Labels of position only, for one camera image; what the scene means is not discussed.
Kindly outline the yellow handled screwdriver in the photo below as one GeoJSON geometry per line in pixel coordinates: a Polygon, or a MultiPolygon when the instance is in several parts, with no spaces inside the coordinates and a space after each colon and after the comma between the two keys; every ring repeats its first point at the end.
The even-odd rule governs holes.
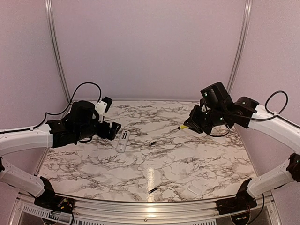
{"type": "Polygon", "coordinates": [[[177,127],[178,130],[183,130],[183,129],[187,129],[189,128],[188,126],[185,126],[185,125],[180,125],[177,127]]]}

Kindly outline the white remote control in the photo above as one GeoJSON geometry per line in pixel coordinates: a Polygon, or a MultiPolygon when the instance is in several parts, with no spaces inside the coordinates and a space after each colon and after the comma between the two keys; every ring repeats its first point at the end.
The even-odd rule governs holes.
{"type": "Polygon", "coordinates": [[[125,152],[129,137],[130,137],[130,132],[127,130],[123,130],[116,146],[116,151],[118,153],[125,152]]]}

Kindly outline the white battery compartment cover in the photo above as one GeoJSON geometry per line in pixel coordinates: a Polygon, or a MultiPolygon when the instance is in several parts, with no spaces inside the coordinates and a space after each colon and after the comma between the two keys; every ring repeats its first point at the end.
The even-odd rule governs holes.
{"type": "Polygon", "coordinates": [[[198,189],[197,187],[195,186],[188,186],[187,188],[190,192],[194,193],[195,195],[201,195],[202,194],[202,191],[200,189],[198,189]]]}

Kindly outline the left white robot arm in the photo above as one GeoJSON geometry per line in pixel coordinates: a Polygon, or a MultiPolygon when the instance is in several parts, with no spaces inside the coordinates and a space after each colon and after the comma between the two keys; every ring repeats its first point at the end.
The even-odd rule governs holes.
{"type": "Polygon", "coordinates": [[[5,130],[0,133],[0,181],[40,198],[48,208],[59,205],[51,183],[44,177],[29,174],[8,162],[4,156],[10,153],[38,148],[59,148],[69,144],[89,142],[94,136],[113,140],[121,128],[116,122],[105,122],[104,113],[111,102],[76,101],[60,120],[49,120],[37,128],[5,130]]]}

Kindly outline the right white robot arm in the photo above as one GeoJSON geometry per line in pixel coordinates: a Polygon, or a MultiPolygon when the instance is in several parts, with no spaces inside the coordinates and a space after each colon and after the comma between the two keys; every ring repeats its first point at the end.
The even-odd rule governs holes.
{"type": "Polygon", "coordinates": [[[214,83],[201,90],[202,99],[194,106],[184,126],[201,134],[211,135],[216,126],[226,125],[231,129],[235,124],[251,128],[266,134],[293,150],[293,154],[281,165],[254,179],[243,182],[232,206],[244,209],[259,195],[300,181],[300,127],[271,112],[257,101],[240,97],[236,102],[221,82],[214,83]]]}

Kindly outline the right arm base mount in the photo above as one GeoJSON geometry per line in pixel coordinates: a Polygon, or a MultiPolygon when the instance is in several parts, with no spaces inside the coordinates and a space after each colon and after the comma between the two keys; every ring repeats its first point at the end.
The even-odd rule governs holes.
{"type": "Polygon", "coordinates": [[[235,197],[219,199],[216,201],[217,211],[220,215],[249,210],[257,206],[255,198],[247,192],[248,184],[251,180],[252,179],[250,178],[242,183],[235,197]]]}

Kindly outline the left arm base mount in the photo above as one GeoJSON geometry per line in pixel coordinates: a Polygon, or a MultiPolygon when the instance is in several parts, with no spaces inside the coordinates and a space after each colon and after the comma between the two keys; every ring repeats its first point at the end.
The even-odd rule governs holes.
{"type": "Polygon", "coordinates": [[[75,200],[69,197],[57,195],[49,182],[44,177],[39,177],[43,183],[43,192],[35,197],[34,204],[43,208],[50,209],[52,212],[64,212],[71,214],[73,212],[75,200]]]}

